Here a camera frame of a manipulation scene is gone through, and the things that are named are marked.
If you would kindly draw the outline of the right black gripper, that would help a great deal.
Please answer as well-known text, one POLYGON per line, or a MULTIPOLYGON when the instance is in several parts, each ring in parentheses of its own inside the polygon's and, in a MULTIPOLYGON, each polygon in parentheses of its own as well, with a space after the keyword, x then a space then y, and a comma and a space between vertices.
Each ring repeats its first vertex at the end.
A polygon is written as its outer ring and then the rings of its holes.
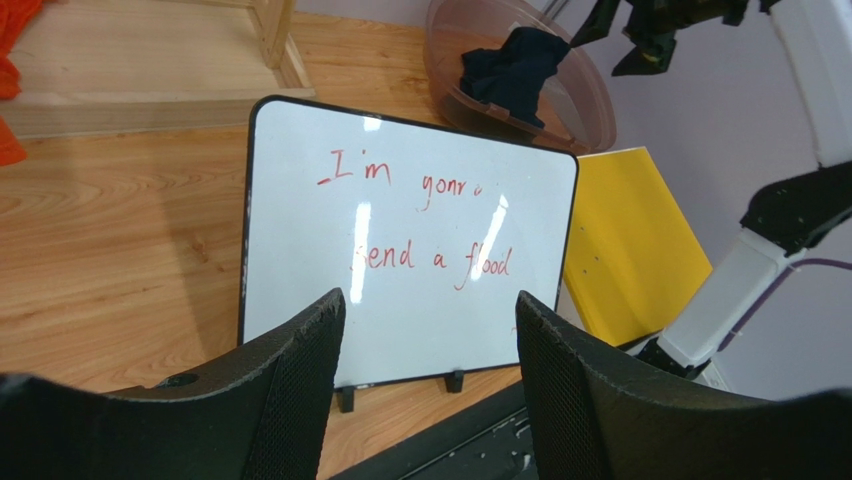
MULTIPOLYGON (((606 38, 620 0, 597 0, 570 45, 581 47, 606 38)), ((634 48, 613 68, 612 75, 649 76, 668 71, 676 48, 675 33, 698 23, 720 18, 738 26, 747 1, 629 1, 632 7, 623 34, 634 48)))

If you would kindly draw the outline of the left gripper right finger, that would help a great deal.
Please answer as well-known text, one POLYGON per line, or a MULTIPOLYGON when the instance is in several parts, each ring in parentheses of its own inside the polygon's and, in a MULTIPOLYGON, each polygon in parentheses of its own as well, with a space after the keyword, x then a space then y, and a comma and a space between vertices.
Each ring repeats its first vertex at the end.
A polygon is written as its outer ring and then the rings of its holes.
POLYGON ((517 349, 542 479, 847 479, 851 394, 770 401, 644 363, 532 294, 517 349))

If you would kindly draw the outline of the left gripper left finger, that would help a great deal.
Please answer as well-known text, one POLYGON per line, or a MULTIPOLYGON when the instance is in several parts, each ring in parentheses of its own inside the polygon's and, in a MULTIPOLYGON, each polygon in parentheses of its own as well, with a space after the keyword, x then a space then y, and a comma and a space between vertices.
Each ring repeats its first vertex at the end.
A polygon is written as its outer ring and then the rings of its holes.
POLYGON ((1 378, 5 479, 313 479, 346 318, 332 289, 158 385, 94 393, 1 378))

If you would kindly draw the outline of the navy blue t shirt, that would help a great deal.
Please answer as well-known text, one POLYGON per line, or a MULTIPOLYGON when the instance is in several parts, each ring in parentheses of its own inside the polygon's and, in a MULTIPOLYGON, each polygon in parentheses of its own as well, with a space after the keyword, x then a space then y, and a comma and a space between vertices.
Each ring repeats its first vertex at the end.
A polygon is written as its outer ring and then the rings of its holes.
POLYGON ((460 90, 481 104, 506 109, 510 116, 542 129, 540 92, 556 75, 571 46, 560 36, 534 27, 511 31, 498 49, 475 49, 461 55, 460 90))

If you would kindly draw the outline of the orange t shirt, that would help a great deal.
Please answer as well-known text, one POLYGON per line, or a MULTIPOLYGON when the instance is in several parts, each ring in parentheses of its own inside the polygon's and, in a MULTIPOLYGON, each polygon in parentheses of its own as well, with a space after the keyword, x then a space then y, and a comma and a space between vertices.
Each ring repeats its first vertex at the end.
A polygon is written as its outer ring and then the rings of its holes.
MULTIPOLYGON (((1 0, 1 100, 13 100, 21 92, 21 74, 9 55, 28 24, 42 10, 41 0, 1 0)), ((26 151, 1 118, 1 166, 27 158, 26 151)))

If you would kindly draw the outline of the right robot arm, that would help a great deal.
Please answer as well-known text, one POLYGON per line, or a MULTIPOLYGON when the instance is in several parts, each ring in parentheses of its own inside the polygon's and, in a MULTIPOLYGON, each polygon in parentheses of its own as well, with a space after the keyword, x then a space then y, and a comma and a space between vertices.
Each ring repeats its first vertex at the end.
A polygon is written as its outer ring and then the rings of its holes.
MULTIPOLYGON (((804 259, 851 218, 851 1, 754 1, 784 51, 813 140, 816 169, 760 188, 740 232, 684 310, 650 337, 636 358, 693 380, 804 259)), ((595 1, 572 47, 606 38, 620 4, 633 48, 612 75, 650 76, 671 66, 676 33, 711 21, 739 26, 751 1, 595 1)))

